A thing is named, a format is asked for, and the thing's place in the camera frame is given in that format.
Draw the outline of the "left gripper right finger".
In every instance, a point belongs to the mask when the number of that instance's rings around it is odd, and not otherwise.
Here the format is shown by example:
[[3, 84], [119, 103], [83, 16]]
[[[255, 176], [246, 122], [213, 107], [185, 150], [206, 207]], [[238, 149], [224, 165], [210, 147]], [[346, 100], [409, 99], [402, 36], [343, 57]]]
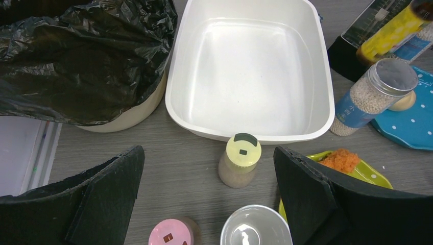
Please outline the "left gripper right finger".
[[432, 196], [373, 185], [281, 146], [273, 159], [293, 244], [432, 244]]

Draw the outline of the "yellow label oil bottle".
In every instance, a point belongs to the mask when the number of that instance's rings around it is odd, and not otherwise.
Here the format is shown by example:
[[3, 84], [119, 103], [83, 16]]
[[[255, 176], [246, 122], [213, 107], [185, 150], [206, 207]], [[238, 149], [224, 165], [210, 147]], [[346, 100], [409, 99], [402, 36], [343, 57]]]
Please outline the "yellow label oil bottle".
[[388, 57], [432, 22], [432, 1], [411, 1], [357, 50], [356, 57], [367, 67]]

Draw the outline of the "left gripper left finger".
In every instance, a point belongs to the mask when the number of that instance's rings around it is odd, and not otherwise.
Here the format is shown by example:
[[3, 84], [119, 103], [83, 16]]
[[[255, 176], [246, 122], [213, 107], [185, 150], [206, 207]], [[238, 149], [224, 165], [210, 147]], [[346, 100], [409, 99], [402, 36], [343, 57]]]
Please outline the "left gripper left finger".
[[1, 197], [1, 244], [123, 244], [140, 186], [139, 145], [62, 181]]

